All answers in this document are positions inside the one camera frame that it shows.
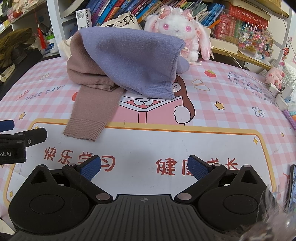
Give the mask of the olive brown garment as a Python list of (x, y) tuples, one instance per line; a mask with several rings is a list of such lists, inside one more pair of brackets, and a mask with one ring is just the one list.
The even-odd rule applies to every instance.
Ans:
[(15, 47), (26, 49), (35, 42), (32, 28), (12, 31), (1, 38), (1, 68), (11, 64), (11, 53)]

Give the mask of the smartphone at mat edge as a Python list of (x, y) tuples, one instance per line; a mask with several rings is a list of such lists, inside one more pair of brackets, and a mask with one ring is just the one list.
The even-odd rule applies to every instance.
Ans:
[(286, 207), (289, 211), (295, 212), (295, 181), (296, 181), (296, 166), (290, 166), (289, 183), (287, 191), (287, 204)]

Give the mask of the colourful bead decoration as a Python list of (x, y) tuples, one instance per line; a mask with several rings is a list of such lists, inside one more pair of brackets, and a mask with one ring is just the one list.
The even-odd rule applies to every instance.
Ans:
[(273, 54), (273, 35), (262, 24), (244, 22), (238, 40), (238, 48), (254, 52), (256, 58), (265, 59)]

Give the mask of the small pink pig plush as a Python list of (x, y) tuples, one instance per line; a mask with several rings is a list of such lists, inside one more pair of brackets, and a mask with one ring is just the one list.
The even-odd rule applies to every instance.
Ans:
[(285, 77), (285, 73), (278, 68), (270, 68), (265, 76), (266, 84), (273, 84), (278, 90), (281, 90), (282, 79)]

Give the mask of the red tassel ornament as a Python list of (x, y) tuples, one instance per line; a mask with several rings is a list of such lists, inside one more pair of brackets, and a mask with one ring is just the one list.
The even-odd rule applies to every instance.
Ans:
[(36, 10), (34, 10), (34, 14), (35, 14), (35, 20), (36, 20), (36, 24), (37, 24), (37, 36), (40, 39), (42, 49), (46, 50), (47, 49), (47, 44), (46, 44), (43, 32), (42, 32), (42, 30), (40, 28), (40, 25), (39, 25), (39, 22), (38, 22), (38, 19), (37, 19)]

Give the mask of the white charger plug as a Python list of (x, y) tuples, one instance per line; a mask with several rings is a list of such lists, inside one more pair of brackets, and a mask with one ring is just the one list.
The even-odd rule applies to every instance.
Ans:
[(283, 91), (279, 91), (274, 84), (269, 84), (268, 90), (275, 97), (275, 106), (281, 111), (288, 110), (293, 88), (287, 85)]

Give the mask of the white box with barcode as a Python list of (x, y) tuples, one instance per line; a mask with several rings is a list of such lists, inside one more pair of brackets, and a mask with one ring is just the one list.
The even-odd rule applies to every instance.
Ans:
[(78, 30), (92, 27), (90, 8), (81, 9), (75, 12)]

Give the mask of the pink checkered cartoon desk mat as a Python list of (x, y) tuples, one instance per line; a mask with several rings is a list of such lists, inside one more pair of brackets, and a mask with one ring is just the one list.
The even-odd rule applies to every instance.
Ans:
[(118, 194), (176, 195), (195, 182), (187, 159), (195, 155), (228, 170), (251, 165), (278, 200), (295, 163), (295, 131), (271, 102), (261, 76), (209, 61), (193, 65), (160, 100), (126, 93), (96, 141), (64, 135), (79, 90), (55, 58), (32, 67), (1, 101), (1, 119), (14, 132), (45, 128), (45, 142), (27, 149), (27, 161), (1, 166), (1, 215), (39, 164), (60, 169), (97, 155), (93, 183)]

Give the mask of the cream printed garment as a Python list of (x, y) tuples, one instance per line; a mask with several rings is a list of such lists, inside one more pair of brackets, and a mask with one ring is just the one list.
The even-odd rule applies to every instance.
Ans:
[[(122, 15), (119, 15), (117, 18), (108, 20), (101, 25), (102, 27), (110, 28), (130, 28), (135, 30), (142, 30), (142, 27), (138, 24), (137, 18), (131, 13), (127, 12)], [(69, 59), (71, 56), (70, 43), (72, 37), (69, 37), (67, 40), (62, 40), (58, 44), (60, 54), (65, 59)]]

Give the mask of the row of colourful books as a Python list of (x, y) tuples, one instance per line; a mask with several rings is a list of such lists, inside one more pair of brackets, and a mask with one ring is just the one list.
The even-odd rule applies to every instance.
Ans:
[(141, 23), (147, 16), (158, 14), (164, 5), (190, 10), (192, 17), (206, 27), (212, 25), (225, 8), (213, 1), (89, 1), (86, 8), (90, 9), (92, 24), (100, 26), (128, 12)]

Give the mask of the pink white bunny plush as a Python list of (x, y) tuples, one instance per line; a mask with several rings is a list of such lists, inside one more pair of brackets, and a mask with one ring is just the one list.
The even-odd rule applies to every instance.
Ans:
[(210, 37), (204, 27), (193, 18), (190, 9), (182, 10), (164, 5), (156, 15), (146, 18), (144, 30), (174, 36), (184, 40), (180, 55), (188, 62), (196, 62), (201, 55), (205, 61), (213, 58)]

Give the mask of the white green tub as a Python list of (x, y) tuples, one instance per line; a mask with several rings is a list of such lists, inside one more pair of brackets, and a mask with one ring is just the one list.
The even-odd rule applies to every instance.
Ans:
[(56, 54), (59, 52), (54, 34), (47, 36), (46, 41), (50, 53)]

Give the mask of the white bookshelf frame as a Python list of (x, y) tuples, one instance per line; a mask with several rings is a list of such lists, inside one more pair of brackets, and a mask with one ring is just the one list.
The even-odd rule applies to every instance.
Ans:
[(55, 38), (54, 54), (68, 59), (70, 57), (70, 42), (78, 30), (75, 12), (83, 9), (83, 1), (1, 1), (1, 32), (11, 27), (13, 31), (23, 28), (32, 28), (38, 32), (45, 24), (38, 15), (50, 20), (50, 26), (45, 26), (53, 32)]

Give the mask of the purple and mauve sweater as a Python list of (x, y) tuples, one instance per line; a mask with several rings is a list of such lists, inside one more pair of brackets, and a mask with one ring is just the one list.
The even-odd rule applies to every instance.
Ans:
[(173, 81), (189, 63), (177, 37), (131, 28), (89, 27), (71, 39), (67, 73), (80, 85), (64, 135), (94, 141), (124, 91), (171, 100)]

